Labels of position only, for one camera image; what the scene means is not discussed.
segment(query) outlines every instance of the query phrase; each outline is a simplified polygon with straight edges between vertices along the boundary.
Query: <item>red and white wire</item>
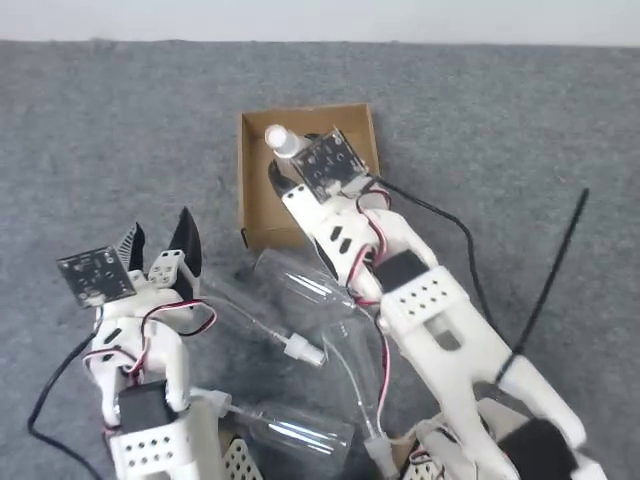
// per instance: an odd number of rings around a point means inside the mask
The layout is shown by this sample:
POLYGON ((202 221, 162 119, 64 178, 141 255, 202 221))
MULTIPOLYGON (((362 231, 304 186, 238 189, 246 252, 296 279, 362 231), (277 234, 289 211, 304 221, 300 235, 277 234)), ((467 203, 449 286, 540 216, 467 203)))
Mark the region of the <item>red and white wire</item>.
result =
POLYGON ((85 369, 87 369, 87 371, 91 371, 91 368, 89 367, 89 360, 96 357, 104 357, 105 355, 123 355, 127 357, 127 359, 130 360, 131 363, 133 364, 133 366, 129 369, 127 369, 126 367, 123 367, 123 369, 127 374, 131 374, 130 372, 133 371, 138 361, 136 360, 136 357, 131 355, 129 352, 122 350, 121 348, 101 348, 98 350, 92 350, 82 357, 82 363, 84 364, 85 369))
POLYGON ((347 287, 347 291, 353 297, 356 304, 361 307, 368 307, 371 305, 376 305, 378 303, 376 301, 371 301, 371 300, 367 300, 365 298, 360 297, 359 295, 354 293, 353 290, 351 289, 351 282, 358 274, 359 269, 362 267, 365 257, 372 250, 375 251, 375 249, 371 245, 363 245, 362 248, 360 248, 360 251, 356 255, 356 258, 354 259, 353 264, 351 265, 351 270, 349 271, 349 275, 347 275, 347 281, 345 283, 347 287))
POLYGON ((144 365, 144 361, 145 361, 146 356, 147 356, 147 354, 149 352, 149 348, 150 348, 149 345, 151 343, 149 337, 147 337, 145 335, 144 329, 146 327, 147 322, 149 321, 149 319, 153 315, 155 315, 158 312, 167 312, 167 311, 171 311, 171 310, 181 310, 183 308, 195 307, 195 306, 199 306, 199 305, 202 305, 202 306, 208 308, 211 311, 211 316, 204 323, 202 323, 202 325, 200 325, 198 328, 196 328, 192 332, 187 332, 187 333, 178 332, 178 335, 180 335, 181 337, 193 337, 195 335, 198 335, 200 333, 204 333, 207 330, 209 330, 213 326, 213 324, 216 323, 216 321, 218 320, 218 313, 208 303, 206 303, 206 302, 204 302, 202 300, 198 300, 198 299, 186 300, 186 301, 175 302, 175 303, 167 303, 165 305, 160 305, 160 306, 157 306, 155 308, 152 308, 147 313, 145 313, 145 315, 142 317, 142 321, 140 322, 140 335, 142 336, 142 353, 140 354, 140 357, 138 358, 138 360, 136 361, 134 366, 131 368, 129 373, 130 374, 137 373, 138 370, 141 370, 142 366, 144 365))
POLYGON ((391 353, 389 350, 389 341, 387 337, 380 331, 380 336, 382 340, 382 351, 383 351, 383 378, 382 378, 382 386, 380 387, 380 397, 378 399, 378 411, 376 412, 376 422, 378 424, 378 429, 380 432, 382 430, 382 411, 384 410, 384 404, 387 400, 387 393, 389 393, 389 381, 391 379, 391 353))
POLYGON ((413 452, 411 452, 411 454, 409 455, 409 463, 411 465, 424 465, 425 463, 430 463, 433 462, 433 458, 431 458, 431 455, 429 455, 429 452, 427 452, 424 449, 418 449, 415 450, 413 452))
POLYGON ((360 200, 362 199, 362 197, 364 197, 365 195, 371 194, 371 193, 376 193, 376 194, 383 195, 384 198, 387 201, 387 208, 389 208, 389 206, 391 206, 391 197, 389 196, 389 193, 386 192, 385 190, 374 189, 374 190, 369 190, 368 192, 365 192, 365 193, 361 194, 356 199, 356 210, 358 211, 358 213, 364 215, 367 218, 367 221, 369 222, 369 226, 371 227, 371 229, 375 232, 376 236, 378 237, 379 246, 378 246, 378 249, 376 250, 376 255, 375 255, 375 258, 373 260, 373 263, 375 265, 380 260, 382 260, 384 258, 384 256, 386 255, 389 242, 387 241, 387 237, 385 236, 385 234, 382 231, 382 229, 380 228, 380 226, 369 216, 369 214, 366 212, 366 210, 364 210, 360 206, 360 200))

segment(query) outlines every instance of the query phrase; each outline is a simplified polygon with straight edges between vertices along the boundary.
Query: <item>circuit board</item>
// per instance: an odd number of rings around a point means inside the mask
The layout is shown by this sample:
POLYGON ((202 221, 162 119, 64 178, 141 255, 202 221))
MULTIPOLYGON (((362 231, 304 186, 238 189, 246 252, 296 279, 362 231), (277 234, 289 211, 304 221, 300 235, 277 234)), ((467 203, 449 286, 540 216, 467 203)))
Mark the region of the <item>circuit board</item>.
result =
POLYGON ((136 294, 112 246, 61 258, 56 263, 82 308, 99 307, 136 294))
POLYGON ((319 136, 291 162, 320 203, 367 174, 367 167, 337 128, 319 136))

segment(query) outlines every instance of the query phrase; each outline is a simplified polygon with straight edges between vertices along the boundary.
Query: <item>black cable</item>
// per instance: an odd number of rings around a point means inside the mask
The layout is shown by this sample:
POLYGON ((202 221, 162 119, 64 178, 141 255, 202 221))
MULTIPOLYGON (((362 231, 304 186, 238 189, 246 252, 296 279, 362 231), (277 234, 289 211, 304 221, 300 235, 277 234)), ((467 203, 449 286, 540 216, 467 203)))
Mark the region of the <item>black cable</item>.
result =
POLYGON ((49 396, 49 392, 51 391, 53 386, 56 384, 60 376, 67 369, 69 364, 78 355, 82 353, 82 351, 91 343, 91 341, 95 336, 96 336, 96 332, 94 331, 85 340, 80 342, 80 344, 78 344, 78 346, 75 347, 71 351, 71 353, 69 353, 69 355, 67 355, 67 357, 62 361, 60 366, 56 368, 55 372, 53 372, 53 375, 51 375, 51 378, 49 378, 46 385, 40 392, 40 395, 38 396, 38 400, 36 401, 35 406, 33 407, 33 411, 31 412, 31 415, 29 415, 29 419, 27 420, 27 430, 30 435, 34 436, 38 440, 46 443, 47 445, 52 446, 53 448, 57 448, 58 450, 65 453, 69 457, 73 458, 76 462, 82 465, 87 470, 87 472, 89 472, 89 474, 94 480, 102 480, 102 477, 100 476, 98 471, 79 453, 75 452, 74 450, 67 447, 65 444, 59 442, 55 438, 49 437, 44 433, 39 432, 38 430, 36 430, 36 427, 35 427, 36 420, 38 420, 38 417, 40 416, 40 412, 42 411, 42 407, 44 406, 44 403, 46 402, 47 397, 49 396))
POLYGON ((576 203, 576 207, 573 211, 573 215, 571 216, 571 222, 569 223, 569 228, 564 233, 564 237, 562 238, 562 243, 560 244, 560 248, 558 249, 558 253, 556 253, 556 258, 553 262, 553 266, 551 267, 551 271, 547 276, 547 280, 544 282, 544 286, 542 287, 542 291, 540 292, 540 296, 536 301, 531 315, 529 316, 529 320, 527 320, 527 324, 524 327, 524 330, 520 334, 520 338, 516 342, 515 346, 512 348, 512 353, 509 358, 504 362, 498 375, 496 377, 495 384, 500 385, 500 381, 504 377, 504 375, 509 370, 509 367, 513 364, 514 360, 518 357, 518 355, 522 355, 524 352, 524 347, 529 340, 529 336, 533 331, 533 328, 536 326, 538 318, 540 317, 540 312, 542 311, 542 307, 547 301, 547 297, 549 292, 551 291, 551 287, 553 286, 553 282, 556 279, 558 271, 560 271, 560 267, 562 266, 562 262, 564 257, 569 249, 569 244, 571 243, 571 238, 576 229, 576 225, 578 225, 578 221, 582 216, 582 212, 584 211, 584 207, 587 203, 587 199, 589 198, 589 189, 585 188, 582 190, 580 194, 580 198, 578 199, 578 203, 576 203))
MULTIPOLYGON (((382 328, 380 327, 380 324, 378 323, 379 320, 380 320, 380 314, 378 313, 378 316, 373 321, 373 326, 376 327, 376 331, 378 332, 378 336, 380 337, 380 348, 382 349, 382 374, 385 375, 387 368, 389 368, 389 359, 387 358, 387 352, 385 351, 385 348, 384 348, 384 343, 386 342, 386 338, 384 336, 384 332, 382 331, 382 328)), ((380 385, 380 392, 378 393, 378 403, 380 403, 380 400, 382 400, 383 390, 384 390, 384 380, 382 382, 382 385, 380 385)))
POLYGON ((487 320, 487 323, 489 325, 491 325, 491 327, 495 330, 495 332, 498 334, 498 336, 500 338, 502 338, 504 340, 504 337, 502 335, 502 333, 500 333, 500 330, 497 328, 494 320, 493 320, 493 315, 491 314, 491 309, 489 308, 489 303, 487 302, 487 298, 484 294, 484 289, 482 288, 482 284, 480 282, 480 277, 478 275, 478 267, 476 265, 476 253, 475 253, 475 246, 474 246, 474 242, 473 242, 473 235, 471 234, 471 230, 469 230, 469 228, 462 222, 462 220, 460 220, 458 217, 456 217, 455 215, 450 214, 449 212, 445 212, 444 210, 436 207, 435 205, 431 205, 430 203, 425 202, 424 200, 419 199, 418 197, 405 192, 404 190, 402 190, 400 187, 396 187, 395 185, 393 185, 392 183, 387 182, 386 180, 384 180, 383 178, 380 177, 375 177, 376 181, 388 188, 389 190, 392 190, 394 192, 396 192, 398 195, 404 197, 405 199, 409 200, 410 202, 415 203, 416 205, 419 205, 420 207, 426 208, 427 210, 430 210, 431 212, 435 213, 436 215, 439 215, 447 220, 449 220, 450 222, 453 222, 454 224, 456 224, 458 226, 458 228, 460 228, 460 230, 462 230, 462 233, 464 233, 464 236, 467 239, 467 254, 469 256, 469 271, 471 272, 471 278, 473 280, 473 286, 476 289, 476 293, 478 294, 478 300, 480 301, 480 305, 482 307, 482 311, 484 313, 484 316, 487 320))

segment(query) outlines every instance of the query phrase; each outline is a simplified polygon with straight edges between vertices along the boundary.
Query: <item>clear plastic bottle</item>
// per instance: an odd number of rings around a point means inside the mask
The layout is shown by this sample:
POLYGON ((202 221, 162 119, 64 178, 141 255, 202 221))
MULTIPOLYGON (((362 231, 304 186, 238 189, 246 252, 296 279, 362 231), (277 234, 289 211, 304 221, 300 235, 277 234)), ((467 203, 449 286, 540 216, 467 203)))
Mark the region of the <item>clear plastic bottle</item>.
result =
POLYGON ((353 300, 346 290, 324 271, 317 260, 304 261, 290 255, 266 249, 253 268, 254 280, 271 293, 282 297, 280 303, 304 303, 323 309, 352 310, 353 300))
POLYGON ((240 327, 245 334, 256 332, 271 342, 284 346, 284 353, 314 367, 321 367, 325 361, 324 352, 307 338, 286 328, 276 319, 278 312, 265 301, 245 293, 236 282, 215 280, 204 283, 208 294, 200 298, 218 311, 228 325, 240 327))
POLYGON ((354 427, 340 420, 272 402, 231 407, 251 436, 288 454, 317 461, 317 468, 340 472, 351 447, 354 427))
POLYGON ((349 317, 333 325, 326 326, 322 332, 329 362, 337 359, 344 368, 353 387, 351 402, 359 410, 360 425, 365 439, 365 448, 371 459, 376 462, 385 479, 398 477, 393 460, 391 443, 380 425, 379 398, 381 381, 373 367, 374 361, 367 344, 366 328, 371 328, 362 318, 349 317))
POLYGON ((282 125, 267 127, 264 132, 264 141, 273 150, 274 155, 282 160, 295 157, 298 152, 311 143, 306 136, 297 135, 282 125))

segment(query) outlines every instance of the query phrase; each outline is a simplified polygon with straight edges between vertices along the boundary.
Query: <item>brown cardboard box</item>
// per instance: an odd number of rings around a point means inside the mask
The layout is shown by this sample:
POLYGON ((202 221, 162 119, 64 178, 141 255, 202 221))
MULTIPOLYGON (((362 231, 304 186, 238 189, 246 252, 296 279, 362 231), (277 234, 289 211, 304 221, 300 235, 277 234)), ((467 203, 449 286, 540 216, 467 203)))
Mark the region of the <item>brown cardboard box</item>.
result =
POLYGON ((380 173, 371 110, 366 104, 242 113, 238 125, 238 216, 244 242, 252 249, 300 246, 305 241, 267 176, 273 152, 264 142, 264 131, 274 123, 298 135, 326 133, 338 127, 369 172, 380 173))

